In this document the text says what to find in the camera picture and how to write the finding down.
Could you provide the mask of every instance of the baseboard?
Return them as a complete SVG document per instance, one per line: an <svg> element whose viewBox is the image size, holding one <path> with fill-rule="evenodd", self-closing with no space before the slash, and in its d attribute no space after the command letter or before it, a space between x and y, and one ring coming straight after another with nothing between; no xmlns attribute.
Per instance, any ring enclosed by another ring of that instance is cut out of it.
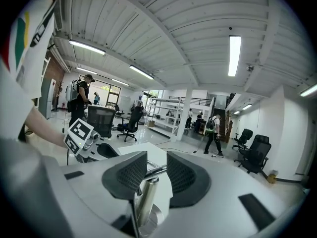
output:
<svg viewBox="0 0 317 238"><path fill-rule="evenodd" d="M265 179L267 179L266 173L264 171L261 171L261 174L264 176ZM276 178L277 181L283 181L283 182L289 182L289 183L301 183L301 180L288 180L288 179L281 179L281 178Z"/></svg>

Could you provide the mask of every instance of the security camera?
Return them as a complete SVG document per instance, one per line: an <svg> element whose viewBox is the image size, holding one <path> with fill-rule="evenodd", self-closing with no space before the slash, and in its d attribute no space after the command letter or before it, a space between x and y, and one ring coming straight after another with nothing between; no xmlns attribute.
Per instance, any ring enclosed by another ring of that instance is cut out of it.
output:
<svg viewBox="0 0 317 238"><path fill-rule="evenodd" d="M254 66L249 65L247 67L247 71L252 72L254 70Z"/></svg>

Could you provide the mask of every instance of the ceiling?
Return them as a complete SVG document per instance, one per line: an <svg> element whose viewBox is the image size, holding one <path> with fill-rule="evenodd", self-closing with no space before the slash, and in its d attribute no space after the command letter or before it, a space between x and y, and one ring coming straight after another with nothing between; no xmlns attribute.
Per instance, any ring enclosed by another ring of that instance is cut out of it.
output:
<svg viewBox="0 0 317 238"><path fill-rule="evenodd" d="M54 41L69 67L95 69L135 89L191 86L258 101L280 84L306 84L316 72L310 40L282 0L61 0L61 17ZM228 76L229 35L242 37L235 77Z"/></svg>

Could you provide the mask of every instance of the ceiling light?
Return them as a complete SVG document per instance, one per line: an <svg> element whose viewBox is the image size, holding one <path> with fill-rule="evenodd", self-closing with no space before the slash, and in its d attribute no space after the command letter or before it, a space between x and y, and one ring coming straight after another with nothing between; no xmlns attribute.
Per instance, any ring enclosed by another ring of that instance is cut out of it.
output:
<svg viewBox="0 0 317 238"><path fill-rule="evenodd" d="M236 75L241 50L241 37L229 36L230 39L230 61L228 76L234 77Z"/></svg>
<svg viewBox="0 0 317 238"><path fill-rule="evenodd" d="M82 68L79 68L79 67L77 67L77 69L83 70L83 71L86 71L86 72L89 72L89 73L92 73L92 74L97 74L96 72L93 72L93 71L91 71L91 70L82 69Z"/></svg>
<svg viewBox="0 0 317 238"><path fill-rule="evenodd" d="M134 65L130 65L130 68L133 69L133 70L135 70L136 72L142 74L143 76L149 78L149 79L154 79L154 78L152 78L150 75L148 75L148 74L146 74L145 72L141 71L139 68L137 68L137 67L134 66Z"/></svg>
<svg viewBox="0 0 317 238"><path fill-rule="evenodd" d="M106 53L104 50L94 48L92 46L89 46L89 45L81 43L81 42L76 42L76 41L73 41L73 40L69 40L69 43L71 45L74 45L74 46L78 46L78 47L81 47L81 48L84 48L84 49L88 49L90 51L94 51L94 52L99 53L101 55L104 55Z"/></svg>
<svg viewBox="0 0 317 238"><path fill-rule="evenodd" d="M307 90L305 90L304 92L301 93L301 96L302 97L305 97L307 95L310 95L311 93L317 91L317 84L308 88Z"/></svg>
<svg viewBox="0 0 317 238"><path fill-rule="evenodd" d="M249 107L251 107L252 105L251 104L248 104L248 105L246 105L244 108L243 108L243 110L246 110L246 109L248 109Z"/></svg>
<svg viewBox="0 0 317 238"><path fill-rule="evenodd" d="M123 82L121 82L121 81L119 81L119 80L116 80L116 79L113 79L113 78L112 78L111 80L113 80L113 81L115 81L115 82L118 82L118 83L120 83L120 84L123 84L123 85L129 86L128 84L123 83Z"/></svg>

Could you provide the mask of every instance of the refrigerator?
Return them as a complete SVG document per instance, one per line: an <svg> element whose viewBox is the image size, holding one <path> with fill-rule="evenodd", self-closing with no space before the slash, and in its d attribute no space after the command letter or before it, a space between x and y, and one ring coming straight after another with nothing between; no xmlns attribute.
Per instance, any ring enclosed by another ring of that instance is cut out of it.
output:
<svg viewBox="0 0 317 238"><path fill-rule="evenodd" d="M51 117L55 85L56 80L43 78L41 87L42 96L39 100L39 111L46 119Z"/></svg>

